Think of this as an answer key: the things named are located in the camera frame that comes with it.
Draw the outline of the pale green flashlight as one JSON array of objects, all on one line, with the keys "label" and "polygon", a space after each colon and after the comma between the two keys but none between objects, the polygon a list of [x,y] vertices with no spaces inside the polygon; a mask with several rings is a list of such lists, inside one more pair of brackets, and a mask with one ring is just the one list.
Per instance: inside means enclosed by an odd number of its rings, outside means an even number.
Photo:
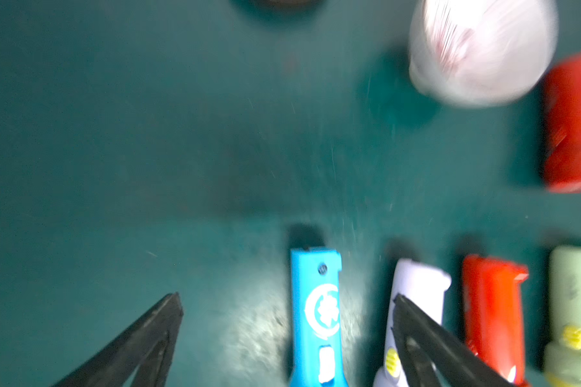
[{"label": "pale green flashlight", "polygon": [[549,264],[550,343],[543,372],[552,386],[581,386],[581,247],[555,248]]}]

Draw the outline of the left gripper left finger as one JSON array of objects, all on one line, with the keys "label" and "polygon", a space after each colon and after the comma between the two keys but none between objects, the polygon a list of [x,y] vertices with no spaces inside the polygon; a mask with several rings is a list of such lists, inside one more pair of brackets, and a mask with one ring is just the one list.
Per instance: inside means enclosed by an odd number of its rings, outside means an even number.
[{"label": "left gripper left finger", "polygon": [[164,386],[184,315],[178,293],[169,293],[57,386]]}]

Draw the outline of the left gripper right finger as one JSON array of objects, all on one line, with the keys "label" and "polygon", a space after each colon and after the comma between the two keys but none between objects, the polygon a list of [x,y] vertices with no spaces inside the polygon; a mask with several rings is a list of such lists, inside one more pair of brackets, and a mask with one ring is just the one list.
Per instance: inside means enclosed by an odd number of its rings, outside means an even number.
[{"label": "left gripper right finger", "polygon": [[392,333],[410,386],[510,386],[463,343],[402,294],[394,298]]}]

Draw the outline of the red flashlight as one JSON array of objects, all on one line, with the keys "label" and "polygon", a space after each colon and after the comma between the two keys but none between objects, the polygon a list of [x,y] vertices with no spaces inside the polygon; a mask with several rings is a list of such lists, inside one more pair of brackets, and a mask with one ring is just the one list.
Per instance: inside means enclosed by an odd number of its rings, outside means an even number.
[{"label": "red flashlight", "polygon": [[468,255],[463,260],[466,345],[485,364],[515,386],[525,377],[525,332],[521,283],[523,264]]},{"label": "red flashlight", "polygon": [[548,72],[543,85],[543,180],[555,193],[581,192],[581,53]]}]

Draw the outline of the purple flashlight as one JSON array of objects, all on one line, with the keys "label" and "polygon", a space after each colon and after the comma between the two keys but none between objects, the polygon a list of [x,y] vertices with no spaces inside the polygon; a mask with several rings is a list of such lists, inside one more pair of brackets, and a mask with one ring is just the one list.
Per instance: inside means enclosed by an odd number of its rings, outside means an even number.
[{"label": "purple flashlight", "polygon": [[375,374],[373,386],[408,386],[392,331],[395,297],[402,294],[441,324],[445,292],[451,282],[450,274],[432,265],[408,258],[397,261],[388,307],[382,364]]}]

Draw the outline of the blue flashlight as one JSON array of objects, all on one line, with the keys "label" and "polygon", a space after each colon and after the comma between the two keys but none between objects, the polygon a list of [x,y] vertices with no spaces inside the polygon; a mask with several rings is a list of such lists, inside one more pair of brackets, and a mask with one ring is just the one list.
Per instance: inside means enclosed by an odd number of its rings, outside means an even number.
[{"label": "blue flashlight", "polygon": [[290,386],[347,386],[341,344],[341,255],[292,249],[293,369]]}]

